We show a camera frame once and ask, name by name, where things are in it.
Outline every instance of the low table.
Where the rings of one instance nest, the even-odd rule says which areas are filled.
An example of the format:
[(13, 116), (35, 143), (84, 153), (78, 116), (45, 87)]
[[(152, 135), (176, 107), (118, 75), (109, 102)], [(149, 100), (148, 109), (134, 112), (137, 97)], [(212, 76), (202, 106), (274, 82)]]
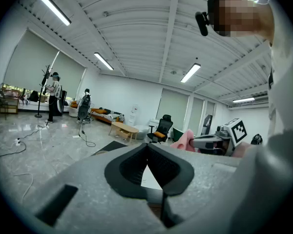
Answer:
[(109, 134), (111, 134), (112, 130), (116, 129), (116, 134), (120, 135), (124, 138), (128, 138), (130, 136), (130, 141), (129, 143), (131, 143), (131, 139), (132, 139), (132, 134), (136, 134), (135, 135), (135, 139), (137, 139), (137, 133), (139, 132), (138, 129), (131, 127), (131, 126), (127, 126), (123, 123), (120, 122), (112, 122), (111, 124), (111, 130), (109, 131)]

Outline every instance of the black pants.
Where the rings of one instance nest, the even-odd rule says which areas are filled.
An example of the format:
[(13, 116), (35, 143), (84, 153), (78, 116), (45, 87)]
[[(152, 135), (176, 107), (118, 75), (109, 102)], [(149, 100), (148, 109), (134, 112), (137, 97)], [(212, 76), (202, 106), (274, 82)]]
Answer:
[(56, 98), (55, 96), (50, 96), (49, 98), (49, 119), (48, 121), (53, 121), (53, 111), (54, 111), (54, 106), (56, 104)]

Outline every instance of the pink object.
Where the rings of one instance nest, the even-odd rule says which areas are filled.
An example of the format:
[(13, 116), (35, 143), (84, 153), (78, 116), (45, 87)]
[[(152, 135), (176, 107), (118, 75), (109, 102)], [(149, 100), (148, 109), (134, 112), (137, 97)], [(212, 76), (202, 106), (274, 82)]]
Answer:
[(186, 151), (190, 151), (190, 152), (195, 152), (195, 148), (190, 146), (190, 144), (189, 144), (189, 141), (191, 139), (194, 139), (194, 134), (191, 129), (188, 129), (180, 137), (180, 139), (177, 142), (171, 144), (170, 147), (181, 149), (181, 150), (186, 150)]

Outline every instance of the power strip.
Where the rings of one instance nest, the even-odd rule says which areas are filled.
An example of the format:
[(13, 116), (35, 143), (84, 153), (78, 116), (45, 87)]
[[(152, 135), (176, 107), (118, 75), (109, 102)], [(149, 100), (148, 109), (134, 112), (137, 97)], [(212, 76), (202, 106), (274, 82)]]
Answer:
[(20, 146), (21, 145), (21, 142), (20, 142), (20, 140), (19, 139), (15, 139), (15, 141), (14, 142), (16, 142), (16, 146)]

